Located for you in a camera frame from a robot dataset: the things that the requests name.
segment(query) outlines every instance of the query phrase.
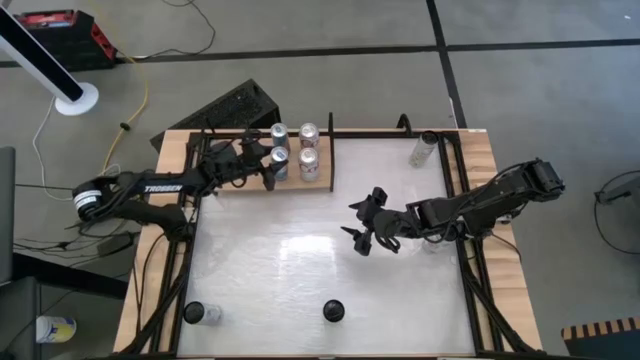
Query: wooden tray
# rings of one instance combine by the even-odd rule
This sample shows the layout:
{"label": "wooden tray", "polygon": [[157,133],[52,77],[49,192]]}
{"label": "wooden tray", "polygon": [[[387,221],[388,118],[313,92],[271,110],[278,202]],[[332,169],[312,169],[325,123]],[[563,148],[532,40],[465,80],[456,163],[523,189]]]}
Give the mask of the wooden tray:
{"label": "wooden tray", "polygon": [[[260,143],[263,145],[273,146],[271,138],[262,138]],[[316,181],[304,181],[300,177],[300,165],[298,164],[298,155],[300,154],[300,140],[298,137],[289,135],[289,144],[291,145],[291,153],[289,154],[289,176],[285,181],[276,181],[275,190],[294,190],[294,189],[327,189],[331,190],[331,179],[333,178],[333,166],[331,166],[331,139],[329,136],[321,136],[316,151],[319,158],[318,179]],[[233,143],[236,152],[242,150],[238,142]],[[262,163],[268,166],[271,161],[270,157],[262,159]],[[262,184],[262,176],[251,176],[247,178],[247,183],[241,188],[235,188],[231,184],[226,184],[216,191],[266,191]]]}

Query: white table surface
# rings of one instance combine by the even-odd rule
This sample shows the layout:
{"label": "white table surface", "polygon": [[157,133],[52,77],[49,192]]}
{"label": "white table surface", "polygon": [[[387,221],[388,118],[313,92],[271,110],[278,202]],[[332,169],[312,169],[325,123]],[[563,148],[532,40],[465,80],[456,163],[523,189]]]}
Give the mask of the white table surface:
{"label": "white table surface", "polygon": [[[222,308],[215,326],[184,323],[180,355],[346,356],[471,354],[473,343],[455,247],[430,253],[401,239],[399,254],[375,239],[368,257],[340,226],[362,229],[347,206],[374,186],[386,208],[445,196],[437,150],[424,168],[415,139],[336,139],[334,192],[224,193],[203,200],[187,302]],[[346,309],[326,321],[331,299]]]}

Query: can lid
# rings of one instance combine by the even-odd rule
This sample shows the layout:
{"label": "can lid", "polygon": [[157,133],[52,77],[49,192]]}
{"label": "can lid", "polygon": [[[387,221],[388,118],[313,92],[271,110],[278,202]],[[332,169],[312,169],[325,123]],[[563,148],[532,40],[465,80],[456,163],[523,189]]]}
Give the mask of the can lid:
{"label": "can lid", "polygon": [[318,134],[318,128],[312,123],[306,123],[300,127],[300,136],[311,137]]}
{"label": "can lid", "polygon": [[310,163],[318,159],[318,152],[313,148],[304,148],[300,151],[300,162]]}
{"label": "can lid", "polygon": [[283,123],[275,123],[271,125],[271,134],[282,136],[287,133],[287,125]]}
{"label": "can lid", "polygon": [[434,133],[433,131],[423,132],[422,135],[420,135],[420,139],[422,139],[425,144],[429,145],[438,143],[438,135],[436,135],[436,133]]}
{"label": "can lid", "polygon": [[289,158],[289,152],[284,146],[276,146],[271,149],[271,158],[274,161],[285,161]]}
{"label": "can lid", "polygon": [[197,324],[203,317],[204,306],[198,301],[192,301],[184,308],[184,321],[189,324]]}

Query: gray floor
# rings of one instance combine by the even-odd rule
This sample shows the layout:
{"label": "gray floor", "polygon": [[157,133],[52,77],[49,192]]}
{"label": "gray floor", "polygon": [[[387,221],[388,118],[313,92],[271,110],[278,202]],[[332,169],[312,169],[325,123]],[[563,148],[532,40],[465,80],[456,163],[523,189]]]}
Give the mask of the gray floor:
{"label": "gray floor", "polygon": [[[108,18],[103,27],[118,29],[117,38],[128,53],[144,55],[166,47],[195,50],[208,41],[207,28],[193,9],[174,9],[152,0],[98,3]],[[93,13],[89,4],[14,0],[9,10],[79,7]],[[421,0],[198,4],[218,30],[209,52],[435,42]],[[437,6],[449,44],[640,37],[640,5],[632,0],[437,0]],[[450,56],[467,123],[489,130],[498,164],[539,156],[552,161],[567,182],[560,200],[532,205],[515,222],[545,349],[566,354],[559,334],[564,326],[638,315],[638,259],[601,242],[592,202],[593,192],[605,180],[640,168],[640,47]],[[149,81],[149,107],[114,157],[127,169],[152,168],[157,154],[147,142],[151,136],[248,78],[270,94],[283,120],[294,126],[323,123],[329,111],[339,127],[391,126],[402,112],[415,126],[455,126],[435,53],[157,63],[141,68]],[[96,84],[101,100],[84,116],[54,113],[50,119],[40,146],[51,185],[72,187],[94,176],[118,123],[142,99],[144,87],[131,65],[76,76]],[[18,150],[18,182],[38,184],[31,139],[51,97],[22,69],[0,69],[0,81],[0,144]],[[61,227],[75,221],[73,207],[48,199],[38,189],[19,189],[16,211],[16,237],[62,241],[71,236]],[[603,209],[602,222],[612,241],[640,250],[632,244],[640,231],[631,217],[636,212],[632,204],[616,204]],[[115,275],[126,271],[125,264],[116,259],[90,266]],[[65,300],[60,313],[74,304],[99,310],[74,314],[81,323],[91,324],[88,332],[64,347],[48,347],[45,353],[64,353],[60,356],[65,358],[75,358],[68,356],[70,351],[109,353],[120,314],[117,303],[85,295]]]}

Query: aluminum can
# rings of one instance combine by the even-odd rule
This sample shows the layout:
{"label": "aluminum can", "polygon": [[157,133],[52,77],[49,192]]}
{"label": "aluminum can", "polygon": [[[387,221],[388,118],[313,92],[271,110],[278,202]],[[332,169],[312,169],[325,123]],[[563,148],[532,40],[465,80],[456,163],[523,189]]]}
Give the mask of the aluminum can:
{"label": "aluminum can", "polygon": [[287,125],[283,123],[273,124],[271,126],[271,140],[273,140],[273,146],[282,146],[287,149],[287,151],[291,152],[287,131]]}
{"label": "aluminum can", "polygon": [[318,127],[312,123],[306,123],[300,127],[300,148],[316,148],[320,141],[320,132]]}
{"label": "aluminum can", "polygon": [[313,148],[304,148],[300,150],[298,156],[300,164],[300,177],[304,181],[316,181],[320,173],[318,152]]}
{"label": "aluminum can", "polygon": [[[277,164],[289,159],[289,152],[284,146],[276,146],[271,150],[271,163]],[[285,181],[287,180],[287,175],[289,175],[289,164],[285,165],[282,169],[280,169],[277,173],[275,173],[274,177],[276,181]]]}

